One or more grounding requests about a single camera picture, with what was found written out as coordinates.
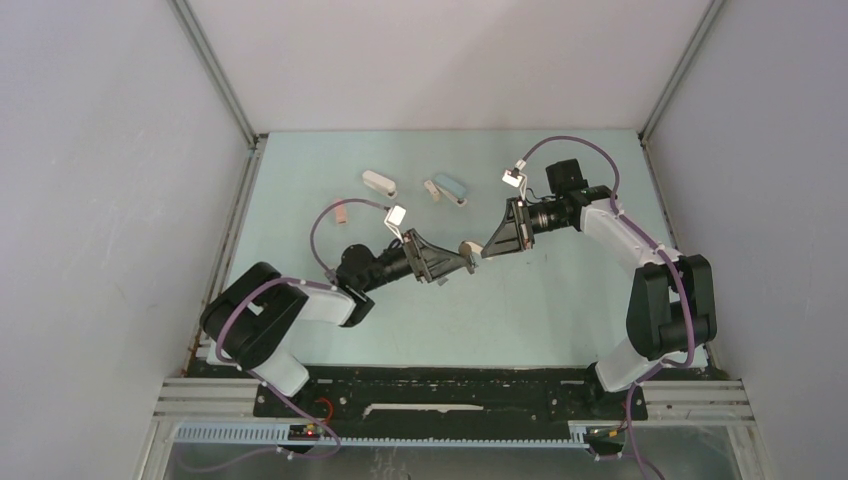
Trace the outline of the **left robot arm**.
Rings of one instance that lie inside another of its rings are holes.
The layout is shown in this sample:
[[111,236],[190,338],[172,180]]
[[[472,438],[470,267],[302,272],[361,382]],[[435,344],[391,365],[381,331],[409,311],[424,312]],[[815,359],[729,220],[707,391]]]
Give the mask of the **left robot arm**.
[[406,276],[442,283],[460,269],[473,273],[481,251],[468,241],[456,252],[446,250],[410,229],[379,255],[363,244],[347,247],[328,284],[284,277],[258,262],[205,307],[199,326],[214,342],[214,362],[256,375],[278,391],[277,402],[290,415],[304,416],[315,406],[316,390],[307,383],[307,368],[283,345],[293,325],[354,327],[375,305],[368,292]]

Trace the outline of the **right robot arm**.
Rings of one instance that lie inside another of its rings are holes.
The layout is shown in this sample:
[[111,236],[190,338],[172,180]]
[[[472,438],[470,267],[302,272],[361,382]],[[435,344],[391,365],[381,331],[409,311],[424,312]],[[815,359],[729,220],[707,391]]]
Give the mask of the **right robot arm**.
[[622,403],[620,391],[663,367],[688,368],[697,348],[717,333],[710,263],[656,241],[625,215],[616,195],[591,186],[575,159],[545,170],[551,195],[531,202],[524,194],[506,202],[503,220],[482,248],[491,258],[530,250],[536,236],[564,228],[594,239],[632,274],[626,338],[589,370],[581,392],[585,411],[606,418]]

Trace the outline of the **beige stapler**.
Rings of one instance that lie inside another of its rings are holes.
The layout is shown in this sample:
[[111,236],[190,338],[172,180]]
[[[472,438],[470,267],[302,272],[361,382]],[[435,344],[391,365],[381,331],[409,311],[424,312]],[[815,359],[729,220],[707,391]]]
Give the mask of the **beige stapler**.
[[488,260],[488,257],[484,255],[484,246],[474,241],[461,242],[458,247],[458,253],[471,262]]

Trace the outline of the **white stapler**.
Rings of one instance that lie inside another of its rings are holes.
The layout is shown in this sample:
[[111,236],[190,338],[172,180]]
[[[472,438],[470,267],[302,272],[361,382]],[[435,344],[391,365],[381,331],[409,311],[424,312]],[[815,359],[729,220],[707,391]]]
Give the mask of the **white stapler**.
[[372,170],[364,171],[361,178],[363,184],[375,192],[389,199],[397,197],[397,184],[394,180]]

